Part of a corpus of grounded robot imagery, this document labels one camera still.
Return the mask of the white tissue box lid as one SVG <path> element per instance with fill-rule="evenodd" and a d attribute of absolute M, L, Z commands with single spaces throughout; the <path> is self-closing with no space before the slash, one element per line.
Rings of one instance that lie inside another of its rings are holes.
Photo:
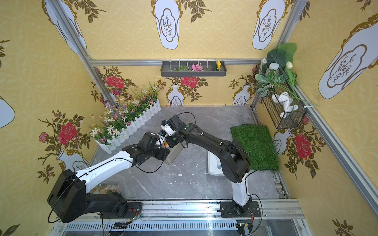
<path fill-rule="evenodd" d="M 210 151 L 208 152 L 208 174 L 224 177 L 219 158 Z"/>

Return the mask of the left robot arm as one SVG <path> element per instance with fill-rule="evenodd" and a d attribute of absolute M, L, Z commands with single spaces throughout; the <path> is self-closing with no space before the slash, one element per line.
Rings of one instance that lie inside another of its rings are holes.
<path fill-rule="evenodd" d="M 92 167 L 77 172 L 70 169 L 62 172 L 47 199 L 51 211 L 64 223 L 70 223 L 88 213 L 127 216 L 133 210 L 121 194 L 95 194 L 91 190 L 123 170 L 139 168 L 150 157 L 164 161 L 169 154 L 164 143 L 165 135 L 164 131 L 158 134 L 147 132 L 139 143 L 123 148 Z"/>

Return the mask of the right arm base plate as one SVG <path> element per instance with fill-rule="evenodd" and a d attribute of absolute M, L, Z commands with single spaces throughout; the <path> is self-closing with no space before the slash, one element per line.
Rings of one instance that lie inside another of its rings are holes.
<path fill-rule="evenodd" d="M 244 206 L 234 201 L 220 202 L 220 212 L 222 218 L 231 217 L 262 217 L 261 208 L 257 201 L 248 201 Z"/>

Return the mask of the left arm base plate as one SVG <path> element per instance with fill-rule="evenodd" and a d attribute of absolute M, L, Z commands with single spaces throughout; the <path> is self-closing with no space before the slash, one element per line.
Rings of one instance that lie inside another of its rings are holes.
<path fill-rule="evenodd" d="M 102 212 L 101 219 L 131 219 L 142 211 L 143 204 L 141 202 L 121 203 L 110 212 Z"/>

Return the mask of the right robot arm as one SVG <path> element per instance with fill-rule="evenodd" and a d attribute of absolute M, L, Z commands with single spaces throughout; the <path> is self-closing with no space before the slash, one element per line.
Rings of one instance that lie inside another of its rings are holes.
<path fill-rule="evenodd" d="M 165 140 L 170 148 L 185 142 L 214 154 L 220 161 L 223 175 L 232 182 L 233 202 L 244 208 L 251 204 L 246 190 L 246 175 L 250 171 L 251 162 L 239 141 L 217 138 L 196 124 L 185 124 L 177 115 L 162 121 L 161 128 L 166 132 Z"/>

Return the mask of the beige tissue box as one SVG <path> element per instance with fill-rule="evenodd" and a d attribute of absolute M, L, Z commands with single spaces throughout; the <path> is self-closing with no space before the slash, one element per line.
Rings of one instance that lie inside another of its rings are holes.
<path fill-rule="evenodd" d="M 164 142 L 164 156 L 165 160 L 163 161 L 167 165 L 171 165 L 178 155 L 181 153 L 181 151 L 184 149 L 180 143 L 175 145 L 174 147 L 170 147 L 167 143 L 167 141 Z"/>

